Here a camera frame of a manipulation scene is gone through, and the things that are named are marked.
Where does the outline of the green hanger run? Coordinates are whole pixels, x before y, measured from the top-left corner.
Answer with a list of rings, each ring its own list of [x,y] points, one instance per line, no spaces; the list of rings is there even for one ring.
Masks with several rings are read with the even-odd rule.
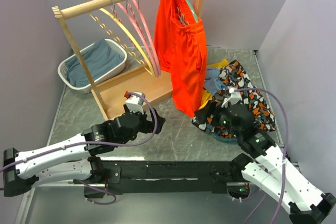
[[[199,22],[198,15],[197,15],[193,5],[191,4],[190,0],[184,0],[184,2],[188,6],[188,9],[190,10],[190,12],[193,16],[194,21]],[[176,10],[177,10],[177,16],[179,18],[180,24],[183,25],[183,26],[187,26],[189,24],[189,22],[186,21],[185,15],[181,12],[181,9],[179,7],[177,7]]]

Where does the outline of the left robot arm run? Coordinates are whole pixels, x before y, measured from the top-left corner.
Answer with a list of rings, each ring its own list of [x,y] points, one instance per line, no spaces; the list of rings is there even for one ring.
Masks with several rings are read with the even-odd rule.
[[[37,150],[19,152],[9,148],[3,154],[3,192],[14,197],[39,185],[61,180],[98,183],[106,178],[100,154],[129,146],[138,133],[159,134],[165,118],[156,110],[147,114],[125,112],[113,120],[91,126],[77,135]]]

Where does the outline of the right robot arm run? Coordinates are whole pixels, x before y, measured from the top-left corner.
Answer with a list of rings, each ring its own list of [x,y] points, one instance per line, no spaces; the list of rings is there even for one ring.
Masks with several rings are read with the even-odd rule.
[[[274,115],[264,104],[253,108],[208,102],[195,112],[194,121],[203,130],[223,131],[221,136],[237,140],[244,152],[231,161],[224,176],[258,186],[281,204],[292,223],[322,223],[335,206],[335,196],[310,183],[268,134]]]

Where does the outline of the orange shorts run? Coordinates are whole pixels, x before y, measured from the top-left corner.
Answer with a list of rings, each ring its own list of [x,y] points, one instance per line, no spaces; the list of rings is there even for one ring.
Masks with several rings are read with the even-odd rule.
[[[193,117],[201,106],[207,48],[203,22],[185,0],[160,0],[154,47],[161,70],[171,75],[176,108]]]

